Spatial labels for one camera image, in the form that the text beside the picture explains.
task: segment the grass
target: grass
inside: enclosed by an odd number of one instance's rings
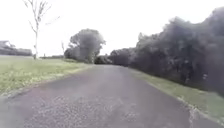
[[[214,92],[201,91],[186,87],[169,80],[154,77],[140,71],[133,71],[135,75],[145,79],[155,88],[181,99],[185,103],[198,109],[208,117],[224,124],[224,98]]]
[[[31,57],[0,56],[0,94],[74,73],[87,65],[59,59],[33,60]]]

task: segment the road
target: road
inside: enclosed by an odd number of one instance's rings
[[[0,101],[0,128],[222,128],[134,76],[95,66]]]

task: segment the foliage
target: foliage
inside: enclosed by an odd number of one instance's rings
[[[113,50],[109,56],[109,59],[115,65],[128,66],[131,62],[131,56],[134,53],[133,48],[123,48],[119,50]]]
[[[109,58],[115,65],[133,67],[187,86],[223,90],[223,16],[224,8],[219,8],[198,24],[176,17],[162,32],[151,36],[140,33],[135,48],[114,50]]]
[[[97,56],[94,60],[95,64],[112,64],[112,61],[108,58],[108,56]]]
[[[102,35],[93,29],[83,29],[70,38],[75,46],[65,52],[65,56],[86,63],[93,63],[105,41]]]

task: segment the sky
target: sky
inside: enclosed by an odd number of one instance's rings
[[[101,54],[134,47],[140,32],[161,32],[169,20],[178,16],[192,23],[202,22],[211,12],[224,6],[224,0],[48,0],[52,5],[43,20],[38,38],[40,55],[63,54],[71,36],[81,29],[98,30],[106,41]],[[0,0],[0,40],[33,50],[30,28],[31,10],[22,0]],[[50,25],[45,25],[60,16]]]

